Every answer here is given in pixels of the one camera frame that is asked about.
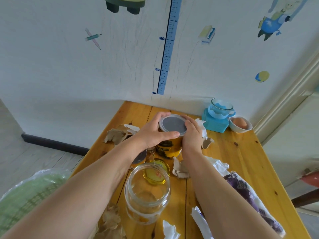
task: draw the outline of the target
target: person's right hand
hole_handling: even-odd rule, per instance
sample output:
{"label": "person's right hand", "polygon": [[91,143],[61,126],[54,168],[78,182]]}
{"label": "person's right hand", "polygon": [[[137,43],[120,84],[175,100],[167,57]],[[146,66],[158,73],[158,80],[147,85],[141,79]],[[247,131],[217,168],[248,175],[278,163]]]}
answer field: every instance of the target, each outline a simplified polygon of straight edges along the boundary
{"label": "person's right hand", "polygon": [[187,128],[187,132],[185,133],[183,137],[183,151],[198,151],[202,152],[202,144],[203,144],[203,138],[202,138],[202,130],[197,124],[197,122],[186,115],[181,115],[186,119],[185,126]]}

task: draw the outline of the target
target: glass jar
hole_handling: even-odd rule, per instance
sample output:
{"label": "glass jar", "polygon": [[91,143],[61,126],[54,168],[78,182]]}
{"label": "glass jar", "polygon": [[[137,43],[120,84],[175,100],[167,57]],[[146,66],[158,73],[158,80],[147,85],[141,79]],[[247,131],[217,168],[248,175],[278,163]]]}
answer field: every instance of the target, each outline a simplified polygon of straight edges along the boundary
{"label": "glass jar", "polygon": [[142,225],[157,221],[168,204],[171,187],[167,172],[155,163],[137,166],[125,184],[128,216]]}

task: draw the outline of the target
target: gray plastic lid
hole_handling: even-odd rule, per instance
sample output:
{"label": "gray plastic lid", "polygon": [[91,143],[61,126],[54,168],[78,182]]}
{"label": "gray plastic lid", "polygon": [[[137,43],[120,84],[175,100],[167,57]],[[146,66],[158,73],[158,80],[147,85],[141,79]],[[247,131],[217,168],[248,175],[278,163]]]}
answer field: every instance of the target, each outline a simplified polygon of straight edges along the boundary
{"label": "gray plastic lid", "polygon": [[181,135],[184,136],[186,133],[185,126],[186,119],[177,114],[171,114],[168,117],[161,118],[159,121],[159,127],[163,132],[173,132],[178,131]]}

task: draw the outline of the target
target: brown egg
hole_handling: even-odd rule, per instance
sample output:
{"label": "brown egg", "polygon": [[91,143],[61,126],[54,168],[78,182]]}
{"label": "brown egg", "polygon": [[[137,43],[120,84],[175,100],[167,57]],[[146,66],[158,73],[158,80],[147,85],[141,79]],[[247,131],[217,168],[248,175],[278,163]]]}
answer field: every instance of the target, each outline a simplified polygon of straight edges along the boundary
{"label": "brown egg", "polygon": [[242,129],[247,129],[247,123],[241,117],[235,117],[232,119],[233,124]]}

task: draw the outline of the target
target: person's left hand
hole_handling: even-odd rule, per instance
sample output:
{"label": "person's left hand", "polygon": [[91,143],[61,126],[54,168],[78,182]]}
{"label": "person's left hand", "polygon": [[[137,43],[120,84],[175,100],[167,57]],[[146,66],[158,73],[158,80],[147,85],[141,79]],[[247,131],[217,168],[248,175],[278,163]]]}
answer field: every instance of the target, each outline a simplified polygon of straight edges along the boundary
{"label": "person's left hand", "polygon": [[159,132],[158,123],[162,117],[169,116],[170,112],[158,112],[153,119],[146,123],[133,137],[138,140],[142,149],[151,148],[161,141],[174,139],[180,136],[179,132]]}

